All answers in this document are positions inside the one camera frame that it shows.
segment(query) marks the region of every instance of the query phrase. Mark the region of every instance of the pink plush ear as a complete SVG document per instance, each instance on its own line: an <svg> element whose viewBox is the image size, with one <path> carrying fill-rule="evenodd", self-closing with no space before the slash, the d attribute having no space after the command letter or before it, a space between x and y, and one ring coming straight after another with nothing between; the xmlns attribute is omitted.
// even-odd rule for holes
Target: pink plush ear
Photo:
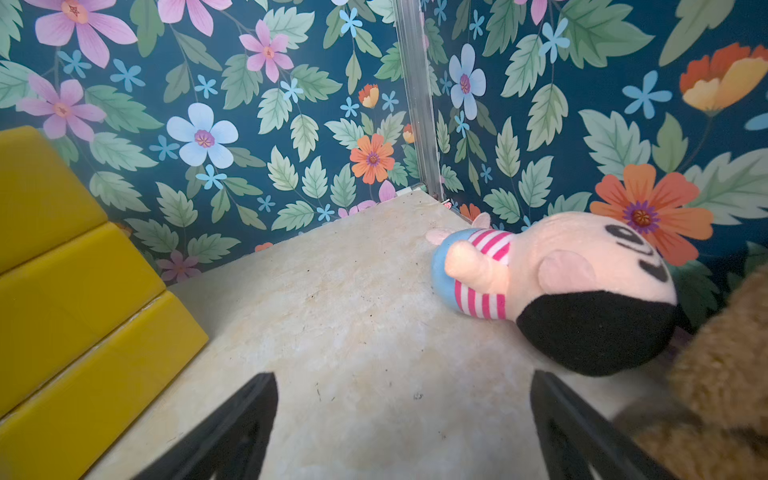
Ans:
<svg viewBox="0 0 768 480"><path fill-rule="evenodd" d="M578 253L554 250L541 261L538 282L545 293L589 292L598 288L594 268Z"/></svg>

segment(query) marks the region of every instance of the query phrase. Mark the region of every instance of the plush toy arm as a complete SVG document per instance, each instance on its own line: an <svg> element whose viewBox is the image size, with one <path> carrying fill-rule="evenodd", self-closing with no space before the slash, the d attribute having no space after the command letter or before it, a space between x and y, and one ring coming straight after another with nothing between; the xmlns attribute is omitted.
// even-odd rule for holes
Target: plush toy arm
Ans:
<svg viewBox="0 0 768 480"><path fill-rule="evenodd" d="M483 255L466 240L460 240L448 249L445 273L477 292L495 295L507 293L508 268Z"/></svg>

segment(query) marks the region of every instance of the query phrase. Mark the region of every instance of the pink plush toy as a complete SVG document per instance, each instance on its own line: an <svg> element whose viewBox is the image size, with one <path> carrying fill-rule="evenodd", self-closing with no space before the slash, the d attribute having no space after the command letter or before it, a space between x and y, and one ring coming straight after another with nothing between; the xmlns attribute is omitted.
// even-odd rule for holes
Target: pink plush toy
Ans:
<svg viewBox="0 0 768 480"><path fill-rule="evenodd" d="M656 250L627 225L556 214L520 234L430 230L439 245L432 285L452 308L510 319L563 366L604 376L639 366L669 342L677 315L672 278Z"/></svg>

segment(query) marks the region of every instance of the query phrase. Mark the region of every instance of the floral wallpaper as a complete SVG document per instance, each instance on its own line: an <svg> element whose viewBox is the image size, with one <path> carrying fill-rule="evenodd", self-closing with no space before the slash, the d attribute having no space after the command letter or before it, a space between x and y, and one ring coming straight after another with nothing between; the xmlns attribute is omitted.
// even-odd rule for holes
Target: floral wallpaper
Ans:
<svg viewBox="0 0 768 480"><path fill-rule="evenodd" d="M688 329L768 260L760 0L421 0L442 180L498 229L591 211L674 273Z"/></svg>
<svg viewBox="0 0 768 480"><path fill-rule="evenodd" d="M0 128L43 132L185 280L418 181L394 21L391 0L0 0Z"/></svg>

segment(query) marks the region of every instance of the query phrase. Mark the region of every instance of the pink flower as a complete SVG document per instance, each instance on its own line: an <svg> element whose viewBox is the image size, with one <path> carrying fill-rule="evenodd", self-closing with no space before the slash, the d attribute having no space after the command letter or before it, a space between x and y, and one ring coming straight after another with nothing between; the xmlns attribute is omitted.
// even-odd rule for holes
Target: pink flower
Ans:
<svg viewBox="0 0 768 480"><path fill-rule="evenodd" d="M177 282L183 282L191 276L200 275L200 271L197 268L191 268L192 266L197 265L197 257L187 257L185 260L179 250L170 252L170 260L160 259L156 261L158 267L166 270L160 276L160 278L166 282L169 282L174 278Z"/></svg>
<svg viewBox="0 0 768 480"><path fill-rule="evenodd" d="M203 2L216 10L226 10L232 6L232 0L203 0ZM214 33L214 19L200 0L159 0L157 11L160 13L160 20L164 23L180 22L181 17L184 16L185 5L189 9L192 25L210 37Z"/></svg>
<svg viewBox="0 0 768 480"><path fill-rule="evenodd" d="M275 35L274 39L270 40L270 28L266 26L264 20L259 20L256 23L256 35L259 39L253 35L241 35L240 43L245 48L251 51L255 51L255 55L248 57L248 70L259 71L266 63L266 76L273 83L277 83L277 79L280 76L280 72L277 67L293 68L293 62L285 55L288 47L288 35Z"/></svg>
<svg viewBox="0 0 768 480"><path fill-rule="evenodd" d="M95 13L111 7L116 0L25 0L35 7L57 10L35 22L38 41L45 45L61 47L69 43L72 31L78 30L80 50L88 60L99 67L106 67L109 48L96 31L120 45L136 42L136 34L119 18Z"/></svg>
<svg viewBox="0 0 768 480"><path fill-rule="evenodd" d="M20 111L30 115L51 115L43 123L43 130L48 138L64 137L69 125L72 133L85 141L93 141L94 131L83 120L102 121L107 117L96 105L75 105L83 98L83 87L77 80L61 83L61 96L51 82L37 74L29 74L29 86L42 98L22 98L16 104Z"/></svg>

